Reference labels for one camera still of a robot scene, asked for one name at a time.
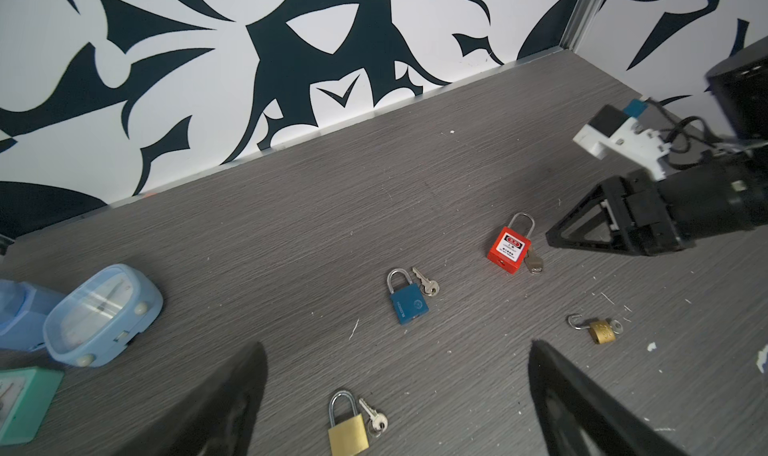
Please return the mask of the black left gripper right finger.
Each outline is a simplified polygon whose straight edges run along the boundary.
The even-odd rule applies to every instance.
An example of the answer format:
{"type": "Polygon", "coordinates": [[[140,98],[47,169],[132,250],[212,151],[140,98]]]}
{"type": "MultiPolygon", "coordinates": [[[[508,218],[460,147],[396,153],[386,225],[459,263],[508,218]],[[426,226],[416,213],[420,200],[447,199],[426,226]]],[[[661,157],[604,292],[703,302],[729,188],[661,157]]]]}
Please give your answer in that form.
{"type": "Polygon", "coordinates": [[[534,340],[530,392],[551,455],[682,455],[556,348],[534,340]]]}

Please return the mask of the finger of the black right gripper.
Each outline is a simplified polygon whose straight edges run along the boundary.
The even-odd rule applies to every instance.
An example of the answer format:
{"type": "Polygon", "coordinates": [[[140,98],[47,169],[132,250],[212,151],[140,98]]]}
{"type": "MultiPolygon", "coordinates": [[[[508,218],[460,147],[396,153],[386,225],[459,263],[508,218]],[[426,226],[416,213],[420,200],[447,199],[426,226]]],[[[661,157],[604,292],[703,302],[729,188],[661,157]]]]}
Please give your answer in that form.
{"type": "Polygon", "coordinates": [[[630,216],[619,176],[597,184],[562,220],[546,232],[553,248],[630,254],[630,216]]]}

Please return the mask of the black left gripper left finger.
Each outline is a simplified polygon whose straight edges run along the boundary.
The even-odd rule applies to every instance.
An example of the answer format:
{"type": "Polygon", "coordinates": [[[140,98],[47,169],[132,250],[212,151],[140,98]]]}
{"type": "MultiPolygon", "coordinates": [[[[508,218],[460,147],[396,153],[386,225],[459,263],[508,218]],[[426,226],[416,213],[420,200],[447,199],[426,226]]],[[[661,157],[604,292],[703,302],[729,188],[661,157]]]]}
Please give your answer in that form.
{"type": "Polygon", "coordinates": [[[246,455],[268,379],[265,347],[247,343],[118,455],[246,455]]]}

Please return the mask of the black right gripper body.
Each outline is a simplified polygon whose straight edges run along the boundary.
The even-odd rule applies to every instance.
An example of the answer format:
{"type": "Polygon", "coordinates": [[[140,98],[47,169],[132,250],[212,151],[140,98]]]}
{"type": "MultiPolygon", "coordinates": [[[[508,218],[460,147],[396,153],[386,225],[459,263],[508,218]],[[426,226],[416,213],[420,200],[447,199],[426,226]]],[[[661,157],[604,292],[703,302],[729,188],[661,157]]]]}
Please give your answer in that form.
{"type": "Polygon", "coordinates": [[[690,248],[668,211],[656,182],[645,170],[620,178],[624,187],[620,207],[628,214],[622,224],[632,255],[658,256],[690,248]]]}

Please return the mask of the small brass padlock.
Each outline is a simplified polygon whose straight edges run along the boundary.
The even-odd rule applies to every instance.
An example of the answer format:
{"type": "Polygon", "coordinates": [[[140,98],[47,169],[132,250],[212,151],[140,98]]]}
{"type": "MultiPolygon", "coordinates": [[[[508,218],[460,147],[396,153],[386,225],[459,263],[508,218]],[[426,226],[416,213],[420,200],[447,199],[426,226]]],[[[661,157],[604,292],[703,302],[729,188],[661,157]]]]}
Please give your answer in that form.
{"type": "Polygon", "coordinates": [[[617,340],[617,337],[607,323],[607,319],[583,320],[579,313],[569,314],[566,317],[567,324],[577,331],[587,331],[593,341],[600,344],[607,344],[617,340]]]}

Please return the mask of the red safety padlock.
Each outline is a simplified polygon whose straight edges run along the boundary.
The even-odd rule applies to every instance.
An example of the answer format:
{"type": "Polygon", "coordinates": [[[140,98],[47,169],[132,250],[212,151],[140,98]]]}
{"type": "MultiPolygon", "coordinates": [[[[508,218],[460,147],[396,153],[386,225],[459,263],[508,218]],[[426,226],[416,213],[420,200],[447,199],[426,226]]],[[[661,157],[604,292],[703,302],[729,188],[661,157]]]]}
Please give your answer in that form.
{"type": "Polygon", "coordinates": [[[487,254],[488,260],[509,274],[516,273],[525,257],[528,256],[531,248],[530,236],[534,232],[535,226],[535,219],[528,213],[517,212],[514,214],[490,247],[487,254]],[[524,234],[513,228],[516,220],[520,217],[529,221],[528,230],[524,234]]]}

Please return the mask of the blue padlock keys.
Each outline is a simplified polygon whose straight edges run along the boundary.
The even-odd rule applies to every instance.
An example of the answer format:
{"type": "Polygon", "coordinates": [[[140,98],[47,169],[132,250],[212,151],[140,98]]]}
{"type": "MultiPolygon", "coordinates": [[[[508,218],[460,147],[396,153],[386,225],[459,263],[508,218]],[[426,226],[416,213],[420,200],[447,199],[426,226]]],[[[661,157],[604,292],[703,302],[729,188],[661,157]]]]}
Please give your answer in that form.
{"type": "Polygon", "coordinates": [[[427,276],[425,276],[420,270],[418,270],[416,267],[412,268],[413,273],[416,275],[416,277],[419,279],[421,286],[422,286],[422,292],[426,296],[436,296],[440,290],[439,283],[431,279],[427,276]]]}

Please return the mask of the blue padlock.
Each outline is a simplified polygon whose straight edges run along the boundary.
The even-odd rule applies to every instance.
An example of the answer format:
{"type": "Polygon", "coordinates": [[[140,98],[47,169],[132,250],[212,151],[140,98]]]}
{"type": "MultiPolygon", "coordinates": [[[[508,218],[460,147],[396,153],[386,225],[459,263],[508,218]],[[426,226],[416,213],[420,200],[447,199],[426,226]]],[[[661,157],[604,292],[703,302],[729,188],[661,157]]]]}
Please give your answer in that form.
{"type": "Polygon", "coordinates": [[[413,282],[405,269],[393,268],[390,270],[387,274],[386,284],[389,298],[401,325],[406,325],[429,312],[429,307],[419,286],[413,282]],[[396,274],[401,274],[406,281],[406,285],[399,289],[396,289],[393,284],[393,277],[396,274]]]}

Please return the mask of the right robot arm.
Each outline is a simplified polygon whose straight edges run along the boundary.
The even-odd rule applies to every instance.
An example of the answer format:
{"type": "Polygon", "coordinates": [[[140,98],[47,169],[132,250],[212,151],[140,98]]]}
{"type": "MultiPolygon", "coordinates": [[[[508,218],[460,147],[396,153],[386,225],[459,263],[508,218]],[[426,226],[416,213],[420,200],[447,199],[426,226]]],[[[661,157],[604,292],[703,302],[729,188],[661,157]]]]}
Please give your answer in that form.
{"type": "Polygon", "coordinates": [[[650,100],[620,110],[603,106],[573,140],[602,159],[608,151],[638,164],[626,176],[597,184],[546,233],[554,248],[656,256],[692,248],[697,240],[754,230],[767,222],[767,42],[758,40],[706,74],[736,131],[703,132],[696,162],[670,153],[687,119],[666,135],[638,117],[650,100]]]}

